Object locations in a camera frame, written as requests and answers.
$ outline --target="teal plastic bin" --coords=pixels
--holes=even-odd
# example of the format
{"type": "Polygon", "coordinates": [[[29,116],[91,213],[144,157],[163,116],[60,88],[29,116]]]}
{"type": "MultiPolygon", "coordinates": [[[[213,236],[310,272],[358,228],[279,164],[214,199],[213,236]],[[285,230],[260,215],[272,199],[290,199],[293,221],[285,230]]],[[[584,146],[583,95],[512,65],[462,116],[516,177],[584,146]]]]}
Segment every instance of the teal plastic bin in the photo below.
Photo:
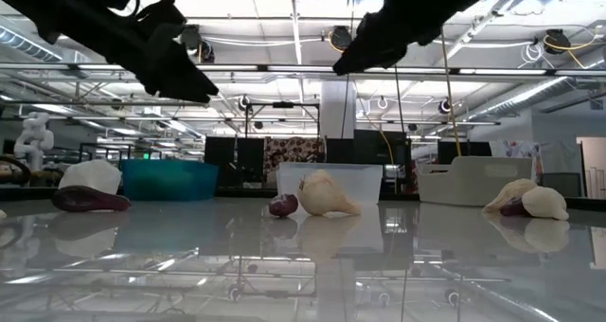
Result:
{"type": "Polygon", "coordinates": [[[219,168],[197,161],[123,160],[124,195],[134,201],[198,201],[215,195],[219,168]]]}

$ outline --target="white robot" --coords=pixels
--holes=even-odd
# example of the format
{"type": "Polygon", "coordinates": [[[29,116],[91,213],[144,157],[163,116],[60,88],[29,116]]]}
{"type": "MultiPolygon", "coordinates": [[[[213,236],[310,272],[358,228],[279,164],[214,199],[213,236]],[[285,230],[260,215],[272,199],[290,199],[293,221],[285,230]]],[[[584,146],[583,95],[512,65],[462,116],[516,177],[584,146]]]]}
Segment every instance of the white robot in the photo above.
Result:
{"type": "Polygon", "coordinates": [[[23,131],[15,142],[15,157],[27,156],[27,165],[30,171],[42,169],[45,151],[55,145],[55,135],[46,129],[49,120],[47,113],[29,113],[23,121],[23,131]]]}

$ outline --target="glossy table surface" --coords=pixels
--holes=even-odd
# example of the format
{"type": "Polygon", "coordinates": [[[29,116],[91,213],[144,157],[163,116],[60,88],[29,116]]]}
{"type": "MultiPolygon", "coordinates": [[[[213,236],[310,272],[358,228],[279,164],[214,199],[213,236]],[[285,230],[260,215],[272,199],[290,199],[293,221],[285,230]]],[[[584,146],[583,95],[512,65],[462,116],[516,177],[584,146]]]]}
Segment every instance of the glossy table surface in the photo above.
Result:
{"type": "Polygon", "coordinates": [[[69,214],[0,203],[0,321],[606,321],[606,215],[264,199],[69,214]]]}

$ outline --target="yellow cable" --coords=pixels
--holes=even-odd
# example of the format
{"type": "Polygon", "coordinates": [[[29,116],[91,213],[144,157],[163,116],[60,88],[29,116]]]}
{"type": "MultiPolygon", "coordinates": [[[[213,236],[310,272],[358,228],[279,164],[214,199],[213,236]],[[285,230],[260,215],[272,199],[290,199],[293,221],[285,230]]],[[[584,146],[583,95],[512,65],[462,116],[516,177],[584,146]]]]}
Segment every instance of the yellow cable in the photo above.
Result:
{"type": "Polygon", "coordinates": [[[444,27],[441,29],[442,33],[442,54],[444,55],[444,70],[446,72],[446,85],[448,87],[448,104],[451,107],[450,117],[453,122],[454,140],[456,141],[456,153],[462,156],[461,143],[458,139],[458,129],[456,128],[455,108],[453,106],[453,90],[451,89],[451,77],[448,69],[448,54],[446,53],[446,42],[444,40],[444,27]]]}
{"type": "Polygon", "coordinates": [[[545,43],[549,47],[557,48],[557,49],[564,50],[564,51],[575,51],[575,50],[578,50],[578,49],[582,49],[584,47],[593,45],[594,42],[596,41],[596,36],[594,36],[594,38],[591,40],[591,42],[589,42],[587,44],[583,44],[583,45],[579,45],[579,46],[574,46],[574,47],[565,47],[565,46],[557,46],[557,45],[553,45],[551,43],[548,43],[547,42],[547,38],[549,38],[548,35],[543,38],[543,43],[545,43]]]}
{"type": "MultiPolygon", "coordinates": [[[[385,140],[385,143],[387,144],[387,150],[389,151],[389,160],[391,160],[391,166],[396,166],[396,163],[394,162],[394,153],[391,151],[391,145],[389,144],[389,140],[387,139],[387,136],[385,136],[385,134],[383,133],[383,130],[381,128],[377,127],[374,123],[372,123],[370,121],[370,117],[368,117],[368,114],[366,113],[366,109],[364,107],[364,104],[362,103],[362,99],[360,97],[358,97],[358,100],[360,101],[360,105],[362,106],[362,111],[364,112],[364,116],[368,120],[368,123],[370,123],[370,126],[372,126],[374,129],[378,130],[379,133],[381,134],[381,136],[383,137],[383,139],[385,140]]],[[[398,173],[397,172],[396,172],[396,185],[394,186],[394,191],[396,194],[398,194],[398,173]]]]}
{"type": "Polygon", "coordinates": [[[331,40],[332,40],[332,31],[330,31],[330,32],[329,32],[329,44],[330,44],[330,47],[334,48],[334,50],[335,50],[335,51],[337,51],[337,52],[339,52],[339,53],[343,53],[343,50],[342,50],[342,49],[339,49],[337,46],[335,46],[335,45],[332,43],[332,41],[331,41],[331,40]]]}
{"type": "Polygon", "coordinates": [[[577,62],[577,64],[580,66],[580,68],[583,68],[583,69],[587,68],[587,67],[585,67],[585,65],[583,65],[583,63],[580,62],[580,60],[577,58],[577,56],[575,56],[575,54],[572,53],[572,51],[568,50],[568,54],[570,55],[570,57],[572,57],[572,59],[575,62],[577,62]]]}

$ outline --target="white plastic bin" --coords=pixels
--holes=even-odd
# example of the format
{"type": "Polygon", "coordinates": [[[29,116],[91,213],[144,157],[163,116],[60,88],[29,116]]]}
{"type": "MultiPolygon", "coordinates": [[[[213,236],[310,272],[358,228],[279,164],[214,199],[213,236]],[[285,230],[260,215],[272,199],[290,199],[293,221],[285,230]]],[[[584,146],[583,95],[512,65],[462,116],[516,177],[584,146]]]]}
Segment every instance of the white plastic bin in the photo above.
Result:
{"type": "Polygon", "coordinates": [[[485,206],[506,184],[531,176],[531,158],[462,156],[452,165],[417,168],[422,202],[458,206],[485,206]]]}
{"type": "Polygon", "coordinates": [[[327,171],[349,199],[359,204],[379,203],[383,167],[378,165],[282,162],[277,169],[278,194],[296,195],[301,179],[316,170],[327,171]]]}

